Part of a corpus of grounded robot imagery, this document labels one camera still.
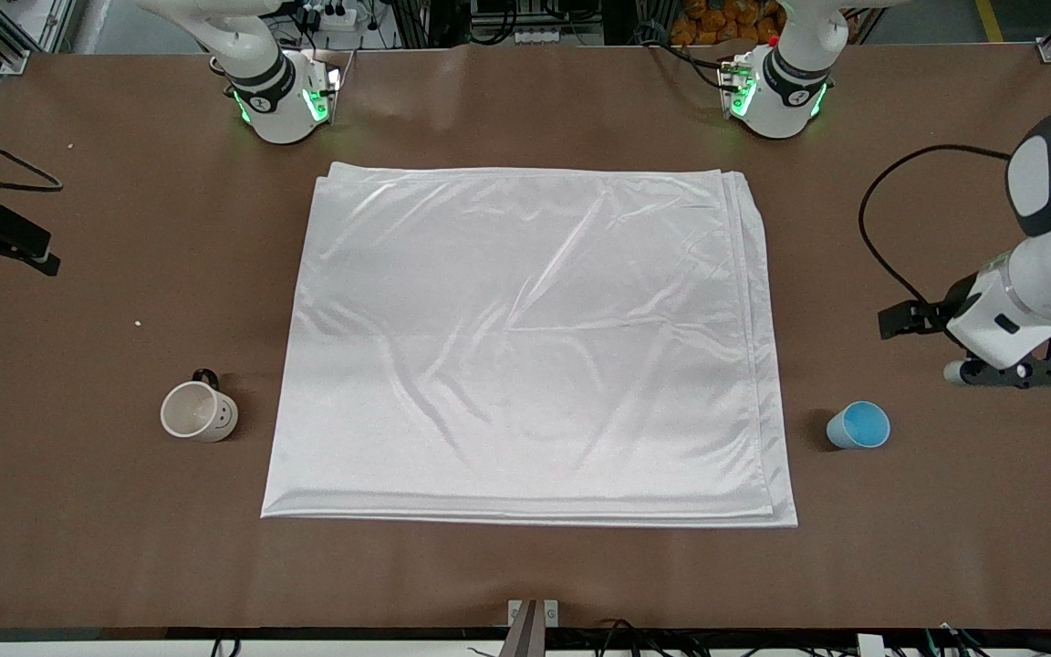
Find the folded white sheet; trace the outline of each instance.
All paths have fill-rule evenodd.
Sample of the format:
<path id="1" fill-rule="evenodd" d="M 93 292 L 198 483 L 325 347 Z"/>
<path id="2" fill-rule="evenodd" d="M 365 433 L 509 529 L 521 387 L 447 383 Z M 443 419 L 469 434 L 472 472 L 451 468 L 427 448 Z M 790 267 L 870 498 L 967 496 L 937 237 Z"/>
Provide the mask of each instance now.
<path id="1" fill-rule="evenodd" d="M 262 515 L 796 527 L 743 176 L 335 163 Z"/>

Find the smiley face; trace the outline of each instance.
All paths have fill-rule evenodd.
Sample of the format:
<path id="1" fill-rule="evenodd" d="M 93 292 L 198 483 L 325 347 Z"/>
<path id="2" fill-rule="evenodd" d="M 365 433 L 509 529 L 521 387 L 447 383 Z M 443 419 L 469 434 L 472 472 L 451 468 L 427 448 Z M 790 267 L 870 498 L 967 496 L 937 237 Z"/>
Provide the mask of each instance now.
<path id="1" fill-rule="evenodd" d="M 218 418 L 213 419 L 213 429 L 225 429 L 229 427 L 231 420 L 233 420 L 233 411 L 231 411 L 230 405 L 223 401 L 218 408 Z"/>

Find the white mug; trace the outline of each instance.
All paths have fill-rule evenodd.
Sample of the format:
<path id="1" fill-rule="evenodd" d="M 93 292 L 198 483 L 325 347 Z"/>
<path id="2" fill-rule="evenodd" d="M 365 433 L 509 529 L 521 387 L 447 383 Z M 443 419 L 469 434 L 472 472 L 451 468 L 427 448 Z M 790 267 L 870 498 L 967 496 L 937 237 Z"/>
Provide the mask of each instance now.
<path id="1" fill-rule="evenodd" d="M 238 405 L 218 390 L 218 374 L 197 370 L 162 403 L 162 427 L 170 436 L 215 444 L 238 424 Z"/>

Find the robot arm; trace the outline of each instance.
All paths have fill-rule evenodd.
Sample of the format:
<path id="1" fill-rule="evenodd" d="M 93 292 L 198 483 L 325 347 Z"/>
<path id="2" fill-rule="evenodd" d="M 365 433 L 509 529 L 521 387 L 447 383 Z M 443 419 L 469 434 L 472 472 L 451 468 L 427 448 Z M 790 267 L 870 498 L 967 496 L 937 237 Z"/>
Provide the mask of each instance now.
<path id="1" fill-rule="evenodd" d="M 279 11 L 281 0 L 137 0 L 143 9 L 178 24 L 217 56 L 223 69 L 249 78 L 268 69 L 279 42 L 262 14 Z"/>
<path id="2" fill-rule="evenodd" d="M 905 0 L 783 0 L 785 28 L 722 69 L 725 114 L 764 137 L 794 137 L 818 115 L 826 80 L 850 30 L 840 9 L 891 7 Z"/>
<path id="3" fill-rule="evenodd" d="M 212 53 L 233 87 L 243 121 L 272 144 L 297 142 L 329 120 L 337 86 L 326 64 L 284 52 L 260 14 L 281 0 L 137 0 Z"/>
<path id="4" fill-rule="evenodd" d="M 930 310 L 939 317 L 931 328 L 901 325 L 902 313 L 909 319 L 916 311 L 913 302 L 880 313 L 884 340 L 943 326 L 967 348 L 969 361 L 953 363 L 945 372 L 952 383 L 1051 384 L 1051 354 L 1044 362 L 1031 355 L 1051 341 L 1051 116 L 1009 159 L 1006 190 L 1025 241 L 955 283 Z"/>

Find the floor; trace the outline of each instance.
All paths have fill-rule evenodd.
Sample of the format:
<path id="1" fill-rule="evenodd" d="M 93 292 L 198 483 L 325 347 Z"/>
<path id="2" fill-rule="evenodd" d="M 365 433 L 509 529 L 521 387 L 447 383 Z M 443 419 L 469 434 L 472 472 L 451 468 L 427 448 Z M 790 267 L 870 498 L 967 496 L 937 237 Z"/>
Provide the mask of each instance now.
<path id="1" fill-rule="evenodd" d="M 348 5 L 354 0 L 347 0 Z M 995 21 L 981 18 L 990 9 Z M 391 17 L 379 14 L 379 30 L 329 34 L 320 46 L 379 48 L 395 42 Z M 871 35 L 871 43 L 977 43 L 1031 41 L 1051 26 L 1051 0 L 913 0 L 888 9 Z M 287 25 L 280 25 L 285 32 Z M 198 53 L 186 33 L 137 7 L 130 0 L 86 0 L 80 34 L 71 44 L 77 53 L 153 54 Z"/>

